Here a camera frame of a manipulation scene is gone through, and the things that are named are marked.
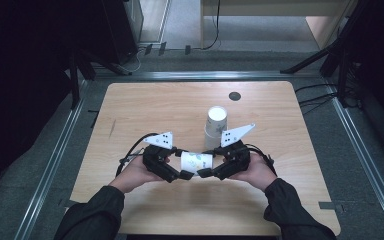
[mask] wire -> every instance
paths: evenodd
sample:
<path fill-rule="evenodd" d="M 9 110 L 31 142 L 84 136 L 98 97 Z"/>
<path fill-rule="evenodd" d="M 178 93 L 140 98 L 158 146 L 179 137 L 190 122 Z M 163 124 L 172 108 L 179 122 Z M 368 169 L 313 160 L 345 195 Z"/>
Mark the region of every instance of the wire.
<path fill-rule="evenodd" d="M 308 88 L 314 88 L 314 87 L 322 87 L 322 86 L 338 86 L 337 84 L 329 84 L 329 83 L 324 83 L 324 84 L 316 84 L 316 85 L 310 85 L 310 86 L 305 86 L 305 87 L 301 87 L 301 88 L 298 88 L 297 90 L 295 90 L 295 93 L 301 91 L 301 90 L 304 90 L 304 89 L 308 89 Z"/>
<path fill-rule="evenodd" d="M 329 101 L 329 100 L 331 100 L 333 98 L 335 98 L 335 97 L 330 97 L 330 98 L 328 98 L 325 101 Z M 315 103 L 307 103 L 307 104 L 300 105 L 300 107 L 303 108 L 303 107 L 308 107 L 308 106 L 313 106 L 313 105 L 323 105 L 325 103 L 325 101 L 323 101 L 323 102 L 315 102 Z"/>
<path fill-rule="evenodd" d="M 141 154 L 132 154 L 133 150 L 135 150 L 135 148 L 139 145 L 139 143 L 142 142 L 142 140 L 147 138 L 147 137 L 156 136 L 156 135 L 158 135 L 158 133 L 148 133 L 145 136 L 141 137 L 139 140 L 137 140 L 135 142 L 135 144 L 133 144 L 133 146 L 127 152 L 126 156 L 119 160 L 120 165 L 117 168 L 115 176 L 118 176 L 121 173 L 121 170 L 123 169 L 124 164 L 126 164 L 126 162 L 129 161 L 129 157 L 131 157 L 131 156 L 140 156 L 141 155 Z"/>
<path fill-rule="evenodd" d="M 217 23 L 216 23 L 215 20 L 214 20 L 214 16 L 211 16 L 211 18 L 212 18 L 212 20 L 213 20 L 214 28 L 217 29 L 217 32 L 219 32 L 219 28 L 218 28 Z M 218 41 L 219 41 L 219 46 L 218 46 L 217 49 L 219 49 L 219 48 L 221 47 L 221 40 L 218 39 Z"/>
<path fill-rule="evenodd" d="M 277 173 L 276 173 L 276 170 L 274 169 L 274 161 L 273 159 L 270 157 L 270 155 L 265 155 L 263 153 L 263 151 L 261 151 L 258 147 L 256 147 L 255 145 L 252 145 L 252 144 L 245 144 L 245 146 L 248 147 L 248 150 L 251 151 L 251 152 L 256 152 L 258 155 L 260 155 L 264 161 L 266 162 L 266 165 L 270 168 L 270 170 L 272 170 L 272 172 L 274 173 L 274 175 L 277 176 Z"/>
<path fill-rule="evenodd" d="M 311 112 L 311 111 L 313 111 L 313 110 L 315 110 L 315 109 L 317 109 L 317 108 L 323 106 L 324 104 L 330 102 L 330 101 L 331 101 L 332 99 L 334 99 L 334 98 L 335 98 L 335 97 L 328 98 L 326 101 L 320 103 L 319 105 L 317 105 L 317 106 L 315 106 L 314 108 L 308 110 L 307 112 L 303 113 L 302 115 L 306 115 L 306 114 L 308 114 L 309 112 Z"/>
<path fill-rule="evenodd" d="M 138 63 L 139 63 L 139 65 L 138 65 L 138 67 L 137 67 L 136 69 L 134 69 L 134 70 L 129 70 L 129 69 L 124 68 L 122 65 L 119 65 L 119 64 L 116 64 L 115 66 L 116 66 L 117 68 L 121 69 L 121 70 L 126 71 L 126 72 L 136 72 L 136 71 L 138 71 L 138 70 L 140 69 L 140 67 L 142 66 L 142 62 L 141 62 L 140 59 L 139 59 L 139 53 L 143 52 L 144 50 L 145 50 L 145 49 L 141 49 L 141 50 L 139 50 L 139 51 L 135 54 L 135 56 L 136 56 L 136 60 L 137 60 Z"/>
<path fill-rule="evenodd" d="M 217 42 L 218 40 L 218 37 L 219 37 L 219 19 L 220 19 L 220 0 L 218 0 L 218 4 L 217 4 L 217 24 L 216 24 L 216 38 L 214 39 L 214 42 L 208 46 L 208 47 L 205 47 L 205 48 L 202 48 L 201 50 L 208 50 L 210 48 L 212 48 L 214 46 L 214 44 Z"/>
<path fill-rule="evenodd" d="M 324 94 L 324 95 L 321 95 L 321 96 L 318 96 L 318 97 L 315 97 L 315 98 L 311 98 L 311 99 L 300 101 L 298 103 L 299 103 L 299 105 L 301 105 L 303 103 L 312 102 L 312 101 L 323 99 L 323 98 L 326 98 L 326 97 L 336 97 L 336 95 L 337 95 L 337 93 L 327 93 L 327 94 Z"/>

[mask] cup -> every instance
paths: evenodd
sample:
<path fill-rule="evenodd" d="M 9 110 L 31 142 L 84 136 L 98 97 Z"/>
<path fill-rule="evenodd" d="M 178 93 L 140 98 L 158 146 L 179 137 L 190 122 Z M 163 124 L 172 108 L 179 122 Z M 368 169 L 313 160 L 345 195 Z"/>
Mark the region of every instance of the cup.
<path fill-rule="evenodd" d="M 207 133 L 206 128 L 204 127 L 205 132 L 205 149 L 213 150 L 214 148 L 220 147 L 221 135 L 219 137 L 213 137 Z"/>
<path fill-rule="evenodd" d="M 211 154 L 182 152 L 180 168 L 198 176 L 198 170 L 213 168 L 213 156 Z"/>
<path fill-rule="evenodd" d="M 206 135 L 221 137 L 223 131 L 227 130 L 227 111 L 223 107 L 214 106 L 208 110 L 207 123 L 205 124 Z"/>

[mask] black sleeve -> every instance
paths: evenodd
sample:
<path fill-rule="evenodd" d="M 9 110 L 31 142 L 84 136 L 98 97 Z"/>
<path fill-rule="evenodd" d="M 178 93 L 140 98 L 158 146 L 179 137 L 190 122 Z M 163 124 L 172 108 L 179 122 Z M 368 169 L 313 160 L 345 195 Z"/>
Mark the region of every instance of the black sleeve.
<path fill-rule="evenodd" d="M 54 239 L 113 240 L 123 208 L 124 194 L 115 187 L 102 187 L 88 203 L 75 204 L 67 211 Z"/>
<path fill-rule="evenodd" d="M 295 188 L 278 178 L 266 188 L 269 206 L 264 219 L 279 225 L 283 240 L 336 239 L 328 227 L 317 222 L 301 205 Z"/>

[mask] wooden table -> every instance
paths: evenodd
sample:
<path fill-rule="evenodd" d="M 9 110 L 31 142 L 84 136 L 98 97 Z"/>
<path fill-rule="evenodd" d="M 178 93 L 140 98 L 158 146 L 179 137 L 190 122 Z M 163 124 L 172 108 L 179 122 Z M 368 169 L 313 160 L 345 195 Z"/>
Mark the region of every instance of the wooden table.
<path fill-rule="evenodd" d="M 217 4 L 218 0 L 201 0 L 201 47 L 204 17 L 217 16 Z M 223 0 L 220 16 L 305 16 L 322 49 L 356 4 L 357 0 Z"/>
<path fill-rule="evenodd" d="M 229 99 L 241 94 L 239 101 Z M 211 106 L 228 111 L 228 127 L 254 122 L 244 143 L 275 160 L 279 177 L 293 184 L 302 204 L 339 234 L 314 149 L 289 82 L 117 83 L 109 86 L 71 199 L 88 201 L 115 175 L 118 160 L 143 135 L 172 131 L 174 145 L 204 150 L 204 125 Z M 221 158 L 215 159 L 215 166 Z M 180 158 L 172 157 L 180 170 Z M 216 178 L 148 183 L 126 195 L 121 233 L 178 235 L 279 235 L 263 219 L 267 200 L 247 183 Z"/>

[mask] person's hand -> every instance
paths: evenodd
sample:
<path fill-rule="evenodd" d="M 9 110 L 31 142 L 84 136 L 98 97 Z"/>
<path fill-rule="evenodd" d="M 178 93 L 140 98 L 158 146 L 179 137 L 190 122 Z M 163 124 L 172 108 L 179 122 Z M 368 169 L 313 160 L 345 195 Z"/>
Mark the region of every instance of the person's hand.
<path fill-rule="evenodd" d="M 142 156 L 138 156 L 108 185 L 116 187 L 123 193 L 129 193 L 144 183 L 154 181 L 163 181 L 163 179 L 149 172 L 143 164 Z"/>
<path fill-rule="evenodd" d="M 277 177 L 260 155 L 255 153 L 251 153 L 250 155 L 251 162 L 249 163 L 248 169 L 232 175 L 229 179 L 247 182 L 264 192 Z"/>

